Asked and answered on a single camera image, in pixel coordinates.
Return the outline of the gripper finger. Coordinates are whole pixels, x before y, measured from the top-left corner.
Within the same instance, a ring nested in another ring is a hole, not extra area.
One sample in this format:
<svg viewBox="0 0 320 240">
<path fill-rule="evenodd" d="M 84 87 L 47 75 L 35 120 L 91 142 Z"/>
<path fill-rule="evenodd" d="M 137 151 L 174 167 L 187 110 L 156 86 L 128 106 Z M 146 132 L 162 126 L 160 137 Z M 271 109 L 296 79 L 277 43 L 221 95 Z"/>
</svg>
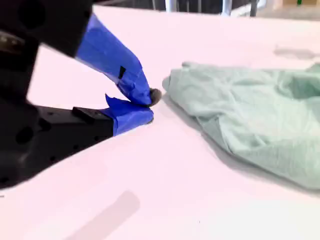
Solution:
<svg viewBox="0 0 320 240">
<path fill-rule="evenodd" d="M 21 0 L 17 14 L 27 33 L 111 79 L 132 103 L 151 107 L 151 88 L 136 57 L 92 11 L 91 0 Z"/>
<path fill-rule="evenodd" d="M 145 106 L 106 96 L 106 109 L 38 107 L 39 132 L 34 147 L 34 171 L 53 164 L 154 119 Z"/>
</svg>

